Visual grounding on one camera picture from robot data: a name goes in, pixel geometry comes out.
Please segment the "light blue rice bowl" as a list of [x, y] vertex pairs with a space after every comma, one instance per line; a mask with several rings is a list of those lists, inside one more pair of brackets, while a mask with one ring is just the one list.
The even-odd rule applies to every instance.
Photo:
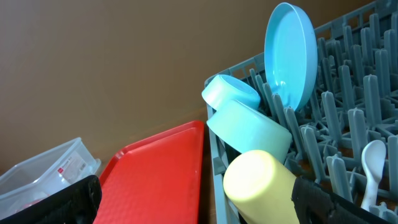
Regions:
[[219, 110], [229, 100], [237, 100], [258, 109], [261, 97], [258, 92], [242, 80], [230, 75], [215, 75], [201, 93], [204, 101], [215, 110]]

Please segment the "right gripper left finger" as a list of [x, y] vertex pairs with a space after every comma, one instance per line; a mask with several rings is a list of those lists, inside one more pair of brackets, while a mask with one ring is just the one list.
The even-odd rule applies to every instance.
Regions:
[[1, 224], [92, 224], [102, 199], [101, 183], [89, 175], [42, 201], [1, 220]]

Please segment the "yellow plastic cup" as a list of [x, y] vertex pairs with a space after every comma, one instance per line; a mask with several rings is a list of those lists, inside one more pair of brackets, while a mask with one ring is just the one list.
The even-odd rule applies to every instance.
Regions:
[[299, 224], [296, 176], [266, 151], [248, 151], [228, 166], [223, 189], [247, 223]]

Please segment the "green bowl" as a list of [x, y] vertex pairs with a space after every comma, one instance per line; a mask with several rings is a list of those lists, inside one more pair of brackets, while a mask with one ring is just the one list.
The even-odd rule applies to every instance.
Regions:
[[292, 134], [285, 127], [237, 100], [227, 101], [206, 123], [241, 154], [262, 150], [283, 163], [292, 143]]

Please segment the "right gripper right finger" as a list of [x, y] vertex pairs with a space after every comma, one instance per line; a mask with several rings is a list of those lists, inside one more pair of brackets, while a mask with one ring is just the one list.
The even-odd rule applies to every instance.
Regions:
[[303, 177], [296, 178], [291, 199], [300, 224], [389, 224]]

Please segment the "large light blue plate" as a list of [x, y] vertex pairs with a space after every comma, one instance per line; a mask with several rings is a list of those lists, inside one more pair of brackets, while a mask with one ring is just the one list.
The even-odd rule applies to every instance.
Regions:
[[282, 2], [273, 10], [264, 42], [266, 80], [284, 107], [299, 110], [310, 99], [318, 68], [317, 41], [306, 12]]

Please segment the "white plastic spoon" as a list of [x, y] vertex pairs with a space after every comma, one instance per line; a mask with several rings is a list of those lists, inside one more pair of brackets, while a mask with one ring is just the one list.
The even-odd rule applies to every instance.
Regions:
[[380, 140], [368, 143], [361, 154], [361, 164], [366, 174], [366, 189], [361, 208], [369, 211], [376, 204], [377, 190], [382, 179], [386, 160], [386, 145]]

